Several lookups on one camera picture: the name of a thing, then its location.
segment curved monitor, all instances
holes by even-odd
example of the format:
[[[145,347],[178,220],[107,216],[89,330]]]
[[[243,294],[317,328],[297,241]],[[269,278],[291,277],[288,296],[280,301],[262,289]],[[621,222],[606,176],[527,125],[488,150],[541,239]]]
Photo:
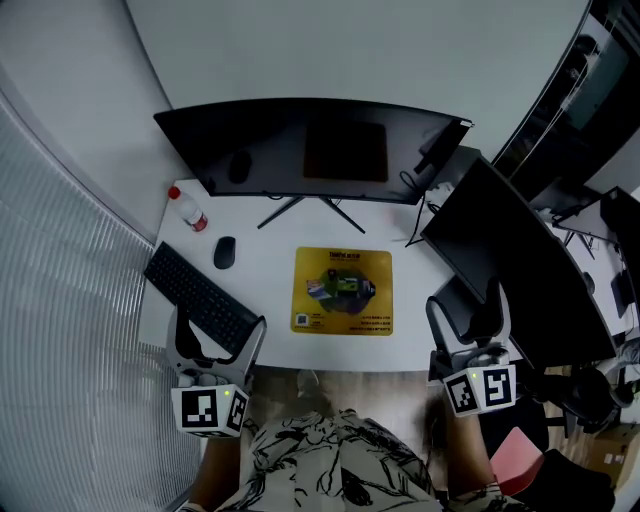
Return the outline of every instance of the curved monitor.
[[[354,100],[232,101],[156,122],[210,195],[415,204],[471,122]]]
[[[489,279],[500,280],[511,339],[534,368],[615,356],[573,258],[486,160],[473,164],[422,237],[481,301]]]

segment yellow mouse pad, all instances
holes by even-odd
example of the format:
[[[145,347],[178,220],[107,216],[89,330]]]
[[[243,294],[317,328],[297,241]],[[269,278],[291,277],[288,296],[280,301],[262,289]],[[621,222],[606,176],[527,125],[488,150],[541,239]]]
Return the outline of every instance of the yellow mouse pad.
[[[291,330],[389,336],[393,332],[391,253],[299,247]]]

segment vertical blinds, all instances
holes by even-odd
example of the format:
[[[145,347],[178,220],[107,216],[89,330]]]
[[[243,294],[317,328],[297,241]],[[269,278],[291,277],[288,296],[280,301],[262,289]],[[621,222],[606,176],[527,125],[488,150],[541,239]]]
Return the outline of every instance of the vertical blinds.
[[[0,507],[163,510],[199,444],[137,341],[151,246],[89,196],[0,95]]]

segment patterned shirt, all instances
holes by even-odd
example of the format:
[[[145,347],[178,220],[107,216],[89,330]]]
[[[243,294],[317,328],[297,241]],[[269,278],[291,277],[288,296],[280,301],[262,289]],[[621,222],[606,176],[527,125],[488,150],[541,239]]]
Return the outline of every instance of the patterned shirt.
[[[251,447],[253,468],[220,511],[437,512],[424,463],[393,434],[354,411],[272,421]],[[183,510],[202,509],[187,504]],[[525,511],[497,484],[451,500],[455,512]]]

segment red bottle cap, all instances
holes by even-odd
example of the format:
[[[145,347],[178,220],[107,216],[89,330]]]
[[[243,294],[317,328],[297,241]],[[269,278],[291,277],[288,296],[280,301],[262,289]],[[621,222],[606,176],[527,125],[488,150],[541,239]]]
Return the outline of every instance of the red bottle cap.
[[[180,197],[180,189],[178,187],[171,187],[169,189],[169,198],[178,199]]]

